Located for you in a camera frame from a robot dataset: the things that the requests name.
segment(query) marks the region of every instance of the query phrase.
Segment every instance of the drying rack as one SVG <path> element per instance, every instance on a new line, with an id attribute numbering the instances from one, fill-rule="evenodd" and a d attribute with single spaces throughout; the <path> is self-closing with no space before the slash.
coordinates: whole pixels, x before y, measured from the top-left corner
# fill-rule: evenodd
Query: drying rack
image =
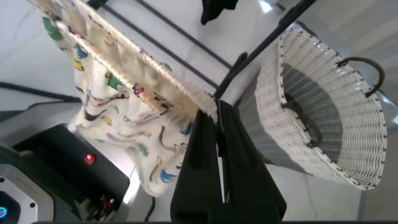
<path id="1" fill-rule="evenodd" d="M 142 5 L 144 8 L 146 8 L 149 12 L 153 13 L 153 15 L 157 16 L 159 19 L 161 19 L 166 24 L 168 24 L 171 28 L 175 29 L 178 33 L 180 33 L 181 35 L 186 37 L 188 40 L 193 42 L 195 45 L 197 45 L 199 48 L 201 48 L 203 51 L 205 51 L 208 55 L 210 55 L 215 60 L 217 60 L 220 64 L 222 64 L 226 68 L 228 68 L 229 72 L 224 77 L 224 79 L 220 83 L 220 85 L 217 85 L 213 80 L 209 79 L 206 75 L 202 74 L 200 71 L 198 71 L 193 66 L 191 66 L 188 62 L 184 61 L 184 59 L 180 58 L 177 54 L 173 53 L 171 50 L 169 50 L 167 47 L 162 45 L 160 42 L 156 41 L 153 37 L 151 37 L 149 34 L 145 33 L 142 29 L 140 29 L 138 26 L 136 26 L 133 22 L 129 21 L 124 16 L 120 15 L 117 11 L 115 11 L 111 7 L 107 6 L 106 3 L 108 2 L 108 0 L 89 0 L 87 2 L 87 4 L 96 10 L 98 10 L 99 8 L 103 8 L 105 11 L 109 12 L 114 17 L 118 18 L 121 22 L 125 23 L 125 25 L 127 25 L 128 27 L 130 27 L 131 29 L 136 31 L 138 34 L 143 36 L 145 39 L 147 39 L 152 44 L 154 44 L 160 50 L 164 51 L 167 55 L 169 55 L 170 57 L 175 59 L 178 63 L 183 65 L 185 68 L 187 68 L 188 70 L 193 72 L 195 75 L 200 77 L 203 81 L 207 82 L 209 85 L 211 85 L 213 88 L 215 88 L 216 91 L 214 93 L 214 97 L 219 99 L 219 98 L 221 98 L 223 93 L 226 91 L 227 87 L 232 82 L 233 78 L 236 77 L 240 72 L 242 72 L 242 70 L 244 70 L 265 48 L 267 48 L 276 38 L 278 38 L 278 36 L 280 36 L 281 33 L 283 33 L 283 31 L 285 31 L 286 28 L 288 28 L 288 26 L 290 26 L 293 22 L 295 22 L 301 16 L 301 14 L 303 14 L 316 0 L 300 0 L 294 7 L 292 7 L 287 13 L 285 13 L 283 18 L 279 21 L 278 26 L 250 54 L 243 52 L 241 55 L 239 55 L 238 59 L 236 60 L 234 65 L 230 65 L 228 62 L 226 62 L 224 59 L 222 59 L 219 55 L 214 53 L 208 47 L 204 46 L 202 43 L 200 43 L 198 40 L 196 40 L 194 37 L 192 37 L 186 31 L 184 31 L 181 27 L 179 27 L 178 25 L 173 23 L 170 19 L 165 17 L 162 13 L 160 13 L 159 11 L 154 9 L 152 6 L 150 6 L 144 0 L 136 0 L 136 1 L 140 5 Z M 54 98 L 54 99 L 63 100 L 66 102 L 80 102 L 80 99 L 77 97 L 62 95 L 62 94 L 58 94 L 58 93 L 51 93 L 48 91 L 36 90 L 34 88 L 15 85 L 15 84 L 11 84 L 11 83 L 0 82 L 0 88 L 17 90 L 17 91 L 21 91 L 24 93 Z"/>

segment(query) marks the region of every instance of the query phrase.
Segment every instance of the gray wall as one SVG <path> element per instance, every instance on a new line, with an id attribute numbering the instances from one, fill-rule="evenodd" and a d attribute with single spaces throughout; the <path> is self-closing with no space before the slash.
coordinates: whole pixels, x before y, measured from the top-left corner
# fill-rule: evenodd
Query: gray wall
<path id="1" fill-rule="evenodd" d="M 382 91 L 398 103 L 398 1 L 319 0 L 299 20 L 319 39 L 343 57 L 359 56 L 379 62 L 386 71 Z M 377 82 L 376 71 L 361 63 L 351 63 L 369 84 Z M 398 109 L 384 99 L 389 124 L 387 158 L 381 183 L 364 193 L 360 218 L 398 220 L 398 128 L 393 122 Z"/>

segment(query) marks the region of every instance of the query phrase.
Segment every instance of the glowing blue ring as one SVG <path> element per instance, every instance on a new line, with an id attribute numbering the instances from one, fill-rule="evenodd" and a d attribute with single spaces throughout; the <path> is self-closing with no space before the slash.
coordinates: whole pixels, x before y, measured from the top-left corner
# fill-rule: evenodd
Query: glowing blue ring
<path id="1" fill-rule="evenodd" d="M 4 218 L 7 215 L 7 209 L 4 207 L 0 207 L 0 212 L 2 212 L 2 214 L 0 213 L 0 218 Z"/>

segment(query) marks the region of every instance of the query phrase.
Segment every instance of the red button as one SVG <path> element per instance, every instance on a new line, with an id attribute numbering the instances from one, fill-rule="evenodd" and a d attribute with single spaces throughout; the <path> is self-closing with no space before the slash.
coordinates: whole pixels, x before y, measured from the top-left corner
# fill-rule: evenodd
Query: red button
<path id="1" fill-rule="evenodd" d="M 85 162 L 86 162 L 88 165 L 92 165 L 92 164 L 95 162 L 95 156 L 94 156 L 94 154 L 87 154 L 87 155 L 85 156 Z"/>

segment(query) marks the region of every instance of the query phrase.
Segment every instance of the white wicker basket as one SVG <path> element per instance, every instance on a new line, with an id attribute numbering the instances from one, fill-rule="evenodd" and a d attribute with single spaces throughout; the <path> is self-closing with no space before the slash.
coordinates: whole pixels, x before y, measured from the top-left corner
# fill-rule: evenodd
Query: white wicker basket
<path id="1" fill-rule="evenodd" d="M 272 47 L 255 90 L 266 133 L 309 174 L 374 188 L 387 129 L 377 96 L 366 96 L 372 88 L 350 66 L 337 66 L 343 59 L 300 28 L 286 30 Z M 294 105 L 296 112 L 289 109 Z"/>

